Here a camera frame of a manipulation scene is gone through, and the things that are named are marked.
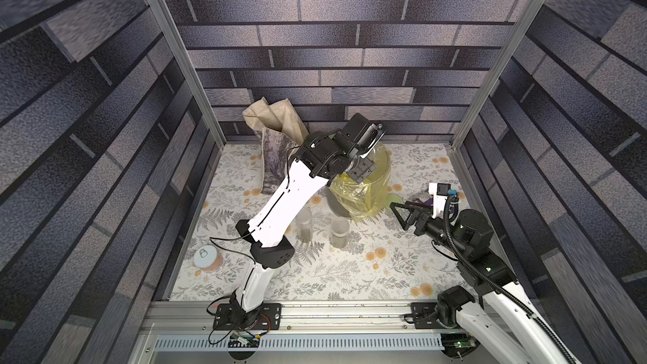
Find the yellow plastic trash bag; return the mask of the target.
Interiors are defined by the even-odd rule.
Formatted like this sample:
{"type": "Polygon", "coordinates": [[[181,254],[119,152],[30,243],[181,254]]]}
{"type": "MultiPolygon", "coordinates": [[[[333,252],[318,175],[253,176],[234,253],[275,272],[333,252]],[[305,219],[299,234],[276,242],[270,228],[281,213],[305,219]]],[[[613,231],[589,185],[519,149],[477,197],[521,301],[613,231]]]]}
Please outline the yellow plastic trash bag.
{"type": "Polygon", "coordinates": [[[378,215],[386,206],[386,198],[390,192],[389,151],[384,145],[378,144],[368,158],[376,164],[376,169],[362,183],[357,183],[347,174],[343,174],[335,178],[330,186],[335,199],[356,222],[378,215]]]}

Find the small clear bean jar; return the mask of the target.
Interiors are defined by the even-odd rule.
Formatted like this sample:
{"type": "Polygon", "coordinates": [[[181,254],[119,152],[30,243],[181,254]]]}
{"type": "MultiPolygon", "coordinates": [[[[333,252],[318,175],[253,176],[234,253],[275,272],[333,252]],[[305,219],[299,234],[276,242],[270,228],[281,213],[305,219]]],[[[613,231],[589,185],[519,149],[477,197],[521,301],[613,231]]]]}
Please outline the small clear bean jar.
{"type": "Polygon", "coordinates": [[[350,233],[350,220],[345,217],[333,219],[330,227],[330,244],[336,249],[344,249],[350,233]]]}

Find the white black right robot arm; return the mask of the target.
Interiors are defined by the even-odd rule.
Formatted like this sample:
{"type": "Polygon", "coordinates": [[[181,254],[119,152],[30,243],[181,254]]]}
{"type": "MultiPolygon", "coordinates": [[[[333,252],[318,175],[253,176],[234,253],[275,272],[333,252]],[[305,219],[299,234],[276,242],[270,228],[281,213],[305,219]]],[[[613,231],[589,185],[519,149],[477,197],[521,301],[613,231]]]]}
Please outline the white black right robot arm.
{"type": "Polygon", "coordinates": [[[500,363],[576,363],[576,355],[533,306],[515,273],[490,248],[494,229],[482,212],[458,208],[450,195],[436,217],[432,208],[415,202],[390,208],[404,230],[426,235],[434,246],[451,251],[470,285],[448,288],[437,296],[430,320],[461,328],[500,363]]]}

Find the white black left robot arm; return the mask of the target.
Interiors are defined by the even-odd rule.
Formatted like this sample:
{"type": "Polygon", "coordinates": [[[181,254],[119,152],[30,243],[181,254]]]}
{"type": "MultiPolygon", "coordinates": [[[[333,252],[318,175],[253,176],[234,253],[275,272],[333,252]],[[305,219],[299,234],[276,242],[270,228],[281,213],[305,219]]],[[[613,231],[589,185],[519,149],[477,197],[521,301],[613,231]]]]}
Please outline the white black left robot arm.
{"type": "Polygon", "coordinates": [[[270,200],[253,218],[237,224],[242,237],[250,242],[252,263],[242,285],[229,298],[233,330],[247,330],[255,325],[275,270],[293,257],[295,250],[285,232],[298,212],[336,176],[365,163],[383,135],[382,127],[374,124],[360,131],[308,135],[288,158],[286,178],[270,200]]]}

